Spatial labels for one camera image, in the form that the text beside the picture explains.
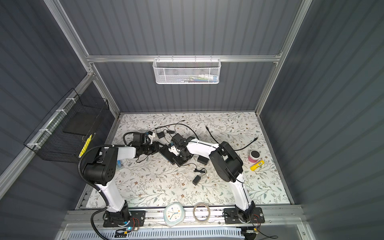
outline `corrugated wall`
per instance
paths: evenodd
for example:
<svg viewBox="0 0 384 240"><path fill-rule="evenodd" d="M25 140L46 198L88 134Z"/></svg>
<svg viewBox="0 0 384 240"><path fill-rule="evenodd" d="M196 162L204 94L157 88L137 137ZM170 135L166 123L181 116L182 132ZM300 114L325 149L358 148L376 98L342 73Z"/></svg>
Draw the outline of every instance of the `corrugated wall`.
<svg viewBox="0 0 384 240"><path fill-rule="evenodd" d="M43 1L0 1L0 173L86 72ZM84 94L98 96L91 84ZM103 122L104 141L114 121ZM76 164L34 157L0 200L0 238L54 239L85 183Z"/></svg>
<svg viewBox="0 0 384 240"><path fill-rule="evenodd" d="M384 2L315 1L261 113L318 239L381 239Z"/></svg>
<svg viewBox="0 0 384 240"><path fill-rule="evenodd" d="M43 1L0 1L0 172L85 76Z"/></svg>
<svg viewBox="0 0 384 240"><path fill-rule="evenodd" d="M66 0L90 55L275 55L300 0ZM149 63L96 63L121 112L254 110L273 63L223 63L218 85L158 85Z"/></svg>
<svg viewBox="0 0 384 240"><path fill-rule="evenodd" d="M121 112L254 110L273 63L222 63L219 84L157 84L152 63L96 63Z"/></svg>

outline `yellow tube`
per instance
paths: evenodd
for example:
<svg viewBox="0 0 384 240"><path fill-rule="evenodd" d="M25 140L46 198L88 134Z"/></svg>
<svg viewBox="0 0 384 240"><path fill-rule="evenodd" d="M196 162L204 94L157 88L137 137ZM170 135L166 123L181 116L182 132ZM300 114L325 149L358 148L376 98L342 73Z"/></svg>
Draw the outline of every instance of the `yellow tube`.
<svg viewBox="0 0 384 240"><path fill-rule="evenodd" d="M251 169L252 171L254 171L254 170L256 170L257 168L259 168L261 165L263 165L264 163L265 163L264 160L261 160L261 161L259 161L258 163L256 163L255 165L251 166L250 169Z"/></svg>

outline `black mounting plate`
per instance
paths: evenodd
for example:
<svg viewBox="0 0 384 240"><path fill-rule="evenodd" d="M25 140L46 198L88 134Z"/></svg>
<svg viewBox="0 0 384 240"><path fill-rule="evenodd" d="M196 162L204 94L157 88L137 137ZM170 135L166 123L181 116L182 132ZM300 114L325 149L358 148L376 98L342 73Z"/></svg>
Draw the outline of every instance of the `black mounting plate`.
<svg viewBox="0 0 384 240"><path fill-rule="evenodd" d="M223 210L224 212L226 212L227 214L229 214L228 217L224 217L225 219L225 224L237 224L237 223L243 223L239 220L238 216L237 216L237 209L236 208L228 208L228 209L224 209ZM251 215L251 217L253 216L253 214L255 215L258 215L259 218L257 219L257 221L259 223L265 223L265 219L264 219L264 214L263 214L263 211L261 209L261 207L255 207L255 209L253 210L253 213Z"/></svg>
<svg viewBox="0 0 384 240"><path fill-rule="evenodd" d="M134 218L137 218L139 220L139 227L142 227L144 226L144 220L145 220L145 211L129 211L130 214L131 214L131 217L134 217ZM133 227L133 221L131 221L127 227ZM119 227L117 226L116 224L114 224L113 222L110 222L108 220L105 220L104 221L104 224L103 224L103 227Z"/></svg>

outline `light blue clock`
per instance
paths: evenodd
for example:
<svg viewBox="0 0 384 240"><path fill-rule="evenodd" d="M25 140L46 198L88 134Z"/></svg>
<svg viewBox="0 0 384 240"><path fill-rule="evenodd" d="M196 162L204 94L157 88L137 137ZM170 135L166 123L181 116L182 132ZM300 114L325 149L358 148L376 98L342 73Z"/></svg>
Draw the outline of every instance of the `light blue clock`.
<svg viewBox="0 0 384 240"><path fill-rule="evenodd" d="M164 210L164 221L169 227L173 227L174 225L182 222L184 218L185 210L178 202L169 204Z"/></svg>

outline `floral tablecloth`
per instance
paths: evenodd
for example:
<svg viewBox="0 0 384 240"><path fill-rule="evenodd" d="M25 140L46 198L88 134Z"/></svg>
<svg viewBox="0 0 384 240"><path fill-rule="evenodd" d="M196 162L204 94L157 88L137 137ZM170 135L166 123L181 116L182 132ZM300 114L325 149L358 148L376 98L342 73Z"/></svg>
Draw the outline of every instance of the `floral tablecloth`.
<svg viewBox="0 0 384 240"><path fill-rule="evenodd" d="M249 195L256 204L289 204L256 115L252 112L125 114L120 121L113 144L123 144L122 136L126 132L146 132L153 127L181 120L185 120L182 123L190 126L200 140L214 143L205 128L207 125L218 142L227 141L234 149L244 147L258 136L256 142L242 151L237 151L244 162L245 186ZM169 126L169 129L175 130L185 138L194 136L191 130L182 125ZM126 138L129 142L132 135ZM165 138L168 141L171 139L169 134L166 134ZM159 140L156 137L154 141L166 144L165 138ZM265 161L265 164L256 171L249 169L253 165L248 161L248 154L252 149L258 150ZM211 161L207 166L198 163L197 156L189 161L197 164L198 169L207 170L207 174L202 176L195 186L192 180L198 173L193 172L195 169L193 164L178 167L169 163L159 153L149 156L141 163L136 163L136 160L122 160L122 169L115 175L116 185L129 207L167 206L172 202L180 202L184 206L192 206L198 202L205 202L208 205L234 204L229 183L224 182L216 174ZM93 190L86 207L103 206L105 206L103 199Z"/></svg>

